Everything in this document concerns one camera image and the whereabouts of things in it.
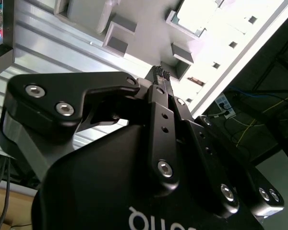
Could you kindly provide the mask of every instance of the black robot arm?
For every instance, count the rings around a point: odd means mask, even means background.
[[[76,151],[76,132],[128,125]],[[260,230],[284,208],[279,192],[207,117],[195,121],[169,74],[13,77],[0,145],[41,181],[34,230]]]

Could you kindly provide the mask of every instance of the wire bundle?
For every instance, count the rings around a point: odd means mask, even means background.
[[[5,158],[4,163],[1,168],[0,172],[0,183],[4,177],[4,172],[5,172],[5,167],[7,167],[7,180],[6,180],[6,192],[5,192],[5,199],[4,199],[4,207],[3,211],[0,217],[0,229],[3,225],[6,213],[8,211],[9,207],[9,197],[10,197],[10,179],[11,179],[11,159],[10,158]]]

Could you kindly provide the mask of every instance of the power outlet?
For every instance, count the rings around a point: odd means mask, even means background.
[[[229,114],[224,115],[224,117],[226,119],[229,119],[229,118],[231,118],[231,117],[236,115],[234,109],[231,108],[231,105],[230,105],[229,101],[227,100],[226,96],[223,93],[218,96],[218,98],[215,100],[215,102],[216,102],[217,106],[220,108],[221,112],[225,111],[225,109],[223,109],[220,106],[220,104],[222,104],[222,103],[224,104],[224,108],[230,108],[230,109],[227,110],[229,112]]]

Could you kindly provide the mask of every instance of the silver screw head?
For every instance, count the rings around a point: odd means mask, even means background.
[[[46,94],[45,90],[37,85],[28,85],[26,86],[25,91],[29,96],[36,98],[43,97]]]
[[[271,196],[274,198],[274,200],[279,202],[279,197],[277,196],[276,192],[274,192],[272,189],[270,189],[269,192],[270,192]]]
[[[266,201],[270,200],[268,193],[266,193],[265,190],[263,190],[262,188],[259,188],[259,193]]]
[[[226,184],[221,184],[221,192],[223,193],[223,195],[225,196],[225,198],[232,202],[234,201],[234,194],[232,193],[232,191],[227,187]]]
[[[211,126],[211,123],[210,123],[210,121],[208,120],[208,118],[205,117],[203,120],[204,120],[204,122],[205,122],[207,125]]]
[[[131,78],[127,78],[127,82],[130,83],[131,85],[135,85],[135,81]]]
[[[184,105],[184,104],[185,104],[185,102],[184,102],[182,99],[180,99],[180,98],[177,98],[177,101],[178,101],[178,103],[181,104],[181,105]]]
[[[157,87],[157,91],[158,91],[159,93],[161,93],[161,94],[164,94],[164,91],[163,91],[161,88],[159,88],[159,87]]]
[[[165,161],[158,162],[158,169],[164,177],[171,177],[173,175],[171,166]]]
[[[71,116],[74,113],[73,107],[65,102],[58,103],[56,105],[56,110],[59,114],[62,114],[63,116]]]

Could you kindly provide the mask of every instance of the metal frame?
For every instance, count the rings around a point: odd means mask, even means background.
[[[0,73],[15,61],[14,57],[15,0],[3,2],[3,44],[0,45]]]

